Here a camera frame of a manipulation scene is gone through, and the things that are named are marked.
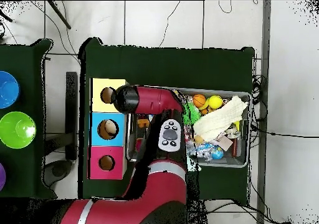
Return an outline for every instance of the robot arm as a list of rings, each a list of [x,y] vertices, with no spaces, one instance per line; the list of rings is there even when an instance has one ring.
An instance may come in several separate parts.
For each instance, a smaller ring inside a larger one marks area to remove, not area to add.
[[[186,224],[186,148],[178,98],[168,90],[124,85],[111,102],[124,114],[154,114],[121,198],[76,200],[61,224]]]

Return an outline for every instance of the plastic bin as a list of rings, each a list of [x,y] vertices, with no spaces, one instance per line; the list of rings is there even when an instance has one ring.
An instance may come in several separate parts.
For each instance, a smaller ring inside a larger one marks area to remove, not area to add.
[[[237,157],[232,157],[231,148],[224,152],[224,157],[219,160],[212,160],[211,162],[205,161],[204,158],[198,157],[200,166],[213,166],[213,167],[233,167],[242,168],[248,164],[249,149],[250,149],[250,123],[252,114],[252,96],[246,92],[232,92],[220,90],[205,90],[205,89],[184,89],[174,87],[162,87],[171,90],[179,90],[184,95],[203,94],[205,97],[212,95],[220,95],[223,99],[231,99],[234,95],[238,95],[243,102],[248,102],[248,106],[242,113],[242,120],[240,121],[240,139],[237,142]],[[137,129],[137,116],[129,115],[127,137],[126,137],[126,157],[130,161],[135,161],[137,152],[135,150],[136,138],[143,137],[143,130]]]

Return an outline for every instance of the circular hole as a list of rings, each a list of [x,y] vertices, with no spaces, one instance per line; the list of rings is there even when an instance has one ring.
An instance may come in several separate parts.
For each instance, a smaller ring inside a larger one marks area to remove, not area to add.
[[[106,104],[111,104],[114,89],[106,87],[101,91],[101,100]]]
[[[97,127],[97,133],[104,140],[114,139],[118,134],[118,125],[112,119],[103,120]]]
[[[110,155],[104,155],[99,161],[98,165],[104,171],[110,171],[114,168],[115,161],[114,158]]]

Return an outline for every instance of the bowl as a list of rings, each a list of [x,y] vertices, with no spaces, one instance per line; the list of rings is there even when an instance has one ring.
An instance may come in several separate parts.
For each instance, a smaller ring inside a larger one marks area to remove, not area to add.
[[[12,111],[0,120],[0,139],[9,148],[24,148],[35,136],[36,124],[25,113]]]
[[[0,109],[10,107],[19,97],[17,80],[8,72],[0,71]]]
[[[3,165],[0,163],[0,191],[3,189],[6,182],[6,171],[4,170]]]

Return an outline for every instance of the white stripe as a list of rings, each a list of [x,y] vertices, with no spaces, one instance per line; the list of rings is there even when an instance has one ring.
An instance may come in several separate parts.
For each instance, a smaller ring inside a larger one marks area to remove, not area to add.
[[[168,173],[174,173],[175,175],[178,175],[185,181],[185,170],[181,168],[179,165],[176,165],[175,163],[169,163],[169,162],[158,162],[154,163],[149,166],[150,172],[149,175],[152,173],[158,173],[158,172],[168,172]]]
[[[79,222],[77,224],[85,224],[85,222],[87,221],[87,216],[90,212],[92,205],[93,205],[92,200],[89,200],[88,203],[85,205],[85,207],[80,215]]]

